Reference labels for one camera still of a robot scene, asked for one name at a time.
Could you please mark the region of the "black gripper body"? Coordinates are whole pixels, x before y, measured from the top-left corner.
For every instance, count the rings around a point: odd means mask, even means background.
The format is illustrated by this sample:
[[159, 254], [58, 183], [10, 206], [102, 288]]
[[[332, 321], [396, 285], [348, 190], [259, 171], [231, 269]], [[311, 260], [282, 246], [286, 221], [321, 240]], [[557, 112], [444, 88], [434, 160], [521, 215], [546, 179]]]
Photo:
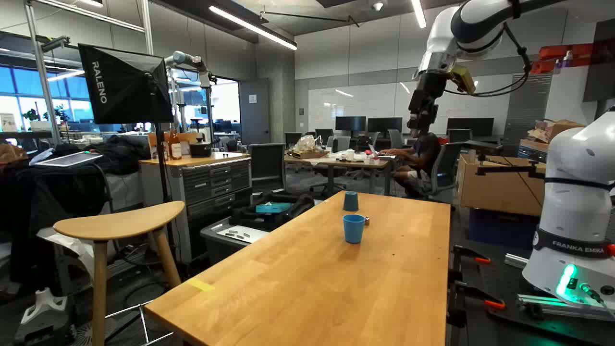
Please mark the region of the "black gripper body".
[[409, 129], [427, 133], [436, 117], [436, 100], [444, 94], [448, 75], [444, 71], [423, 71], [409, 102]]

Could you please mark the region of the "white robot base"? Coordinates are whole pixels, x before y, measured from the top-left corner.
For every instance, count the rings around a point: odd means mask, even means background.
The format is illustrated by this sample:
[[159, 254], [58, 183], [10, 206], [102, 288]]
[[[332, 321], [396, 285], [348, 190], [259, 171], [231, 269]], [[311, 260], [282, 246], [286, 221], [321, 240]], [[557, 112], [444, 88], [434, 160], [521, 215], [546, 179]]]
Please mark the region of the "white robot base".
[[615, 112], [552, 138], [527, 283], [567, 302], [613, 308], [613, 181]]

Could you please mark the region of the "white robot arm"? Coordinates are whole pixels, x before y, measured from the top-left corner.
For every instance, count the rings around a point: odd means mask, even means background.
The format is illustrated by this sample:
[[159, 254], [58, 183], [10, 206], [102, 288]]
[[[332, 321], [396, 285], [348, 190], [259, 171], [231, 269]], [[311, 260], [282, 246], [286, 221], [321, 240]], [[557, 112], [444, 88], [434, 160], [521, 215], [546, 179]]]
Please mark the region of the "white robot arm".
[[[536, 12], [561, 0], [465, 0], [459, 6], [442, 10], [429, 33], [427, 48], [417, 67], [417, 88], [409, 100], [409, 129], [427, 133], [436, 119], [436, 100], [444, 94], [446, 83], [457, 87], [457, 94], [490, 98], [513, 92], [523, 87], [532, 65], [527, 48], [517, 42], [507, 23], [527, 12]], [[482, 56], [507, 35], [523, 60], [523, 77], [507, 87], [479, 92], [461, 60]]]

